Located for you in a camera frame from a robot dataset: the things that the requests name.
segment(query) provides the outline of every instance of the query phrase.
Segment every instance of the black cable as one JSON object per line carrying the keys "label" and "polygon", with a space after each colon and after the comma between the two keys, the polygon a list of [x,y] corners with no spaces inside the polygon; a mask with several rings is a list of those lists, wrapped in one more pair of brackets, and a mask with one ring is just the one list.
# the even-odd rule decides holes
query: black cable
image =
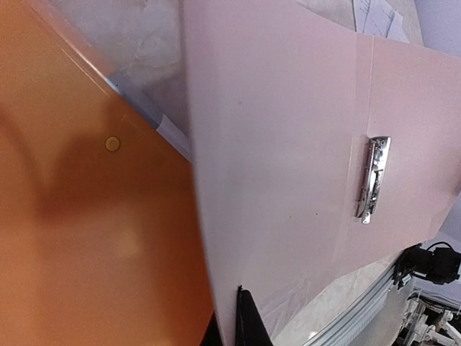
{"label": "black cable", "polygon": [[440,245],[440,244],[447,245],[451,250],[453,250],[453,251],[455,250],[455,249],[453,249],[453,247],[452,247],[450,244],[448,244],[446,241],[438,241],[437,243],[433,243],[433,244],[432,244],[430,247],[428,247],[427,249],[430,250],[430,249],[432,249],[433,247],[436,247],[437,245]]}

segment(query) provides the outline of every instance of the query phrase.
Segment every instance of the gray floor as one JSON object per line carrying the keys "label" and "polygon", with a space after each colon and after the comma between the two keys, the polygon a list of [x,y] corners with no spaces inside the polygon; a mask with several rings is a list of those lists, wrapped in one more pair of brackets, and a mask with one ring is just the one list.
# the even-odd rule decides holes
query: gray floor
{"label": "gray floor", "polygon": [[275,338],[272,336],[274,345],[303,345],[314,337],[345,312],[386,271],[396,256],[388,256],[333,281]]}
{"label": "gray floor", "polygon": [[406,299],[411,291],[411,285],[407,285],[399,292],[392,289],[384,308],[354,339],[351,346],[391,346],[398,335]]}

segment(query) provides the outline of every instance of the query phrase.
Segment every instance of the metal binder mechanism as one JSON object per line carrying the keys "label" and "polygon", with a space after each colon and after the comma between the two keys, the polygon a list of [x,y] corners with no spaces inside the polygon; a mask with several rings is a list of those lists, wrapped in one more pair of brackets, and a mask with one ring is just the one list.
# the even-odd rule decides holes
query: metal binder mechanism
{"label": "metal binder mechanism", "polygon": [[388,161],[389,147],[390,137],[370,138],[365,179],[357,210],[357,218],[361,218],[362,223],[370,223],[371,216],[375,212]]}

